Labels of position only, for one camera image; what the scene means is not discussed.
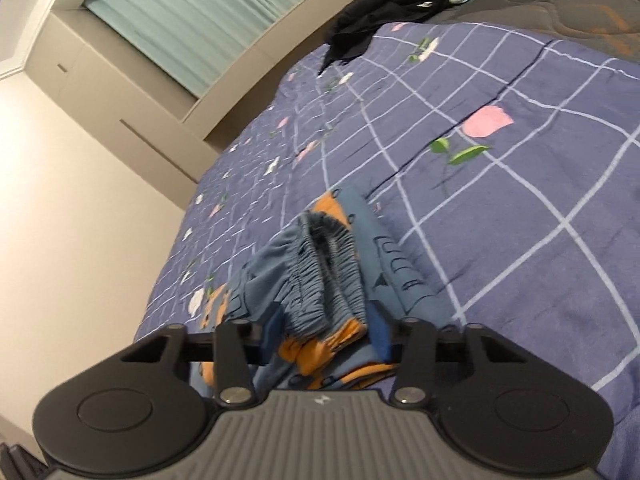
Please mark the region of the blue pants with orange print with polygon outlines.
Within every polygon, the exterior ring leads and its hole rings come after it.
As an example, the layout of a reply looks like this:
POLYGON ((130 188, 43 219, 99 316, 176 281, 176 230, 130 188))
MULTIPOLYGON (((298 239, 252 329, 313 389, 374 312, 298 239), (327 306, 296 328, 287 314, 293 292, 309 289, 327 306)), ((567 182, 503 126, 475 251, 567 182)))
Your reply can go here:
POLYGON ((256 321, 274 307, 282 325, 267 340, 276 348, 268 364, 250 372, 257 392, 364 389, 396 370, 374 304, 394 321, 417 318, 438 328, 454 316, 436 280, 413 265, 364 198, 342 186, 215 289, 198 327, 256 321))

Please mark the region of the black clothing pile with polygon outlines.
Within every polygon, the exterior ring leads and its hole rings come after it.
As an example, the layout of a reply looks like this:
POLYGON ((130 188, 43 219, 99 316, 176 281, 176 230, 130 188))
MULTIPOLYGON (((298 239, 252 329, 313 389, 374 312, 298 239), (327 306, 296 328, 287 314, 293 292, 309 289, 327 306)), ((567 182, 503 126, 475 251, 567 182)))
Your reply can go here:
POLYGON ((366 52, 375 33, 390 23, 423 23, 451 6, 449 0, 354 0, 337 14, 326 33, 320 72, 366 52))

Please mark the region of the purple grid floral quilt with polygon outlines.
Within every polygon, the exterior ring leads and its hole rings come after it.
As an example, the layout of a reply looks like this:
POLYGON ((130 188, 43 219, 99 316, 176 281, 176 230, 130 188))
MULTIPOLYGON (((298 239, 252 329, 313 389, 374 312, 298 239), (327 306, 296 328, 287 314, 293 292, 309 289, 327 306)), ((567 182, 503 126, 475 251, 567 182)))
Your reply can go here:
POLYGON ((606 478, 639 474, 639 67, 491 24, 391 24, 305 56, 189 200, 138 335, 205 305, 326 191, 350 188, 445 303, 608 401, 606 478))

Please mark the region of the beige headboard cabinet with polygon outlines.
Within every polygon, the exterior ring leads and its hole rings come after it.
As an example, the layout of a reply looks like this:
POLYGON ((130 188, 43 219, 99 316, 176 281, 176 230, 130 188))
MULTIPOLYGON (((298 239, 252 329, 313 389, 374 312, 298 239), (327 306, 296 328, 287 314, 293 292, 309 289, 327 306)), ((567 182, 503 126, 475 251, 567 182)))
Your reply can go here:
POLYGON ((26 61, 27 76, 104 148, 184 206, 229 144, 221 121, 352 0, 296 4, 199 98, 84 2, 51 0, 26 61))

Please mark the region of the teal curtain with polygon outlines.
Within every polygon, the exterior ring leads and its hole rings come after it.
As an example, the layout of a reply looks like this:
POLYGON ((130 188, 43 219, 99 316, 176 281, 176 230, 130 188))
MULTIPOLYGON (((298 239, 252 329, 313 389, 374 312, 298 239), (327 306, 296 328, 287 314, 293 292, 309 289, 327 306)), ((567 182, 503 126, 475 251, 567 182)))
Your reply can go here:
POLYGON ((85 0, 85 8, 199 98, 303 0, 85 0))

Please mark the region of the grey quilted mattress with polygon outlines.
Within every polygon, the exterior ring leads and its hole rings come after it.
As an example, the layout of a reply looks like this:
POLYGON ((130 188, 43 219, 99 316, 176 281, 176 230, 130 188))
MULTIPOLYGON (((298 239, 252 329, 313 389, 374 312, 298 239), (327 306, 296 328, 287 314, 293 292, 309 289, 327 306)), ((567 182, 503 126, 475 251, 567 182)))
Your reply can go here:
POLYGON ((515 27, 638 62, 639 20, 639 0, 472 0, 429 22, 515 27))

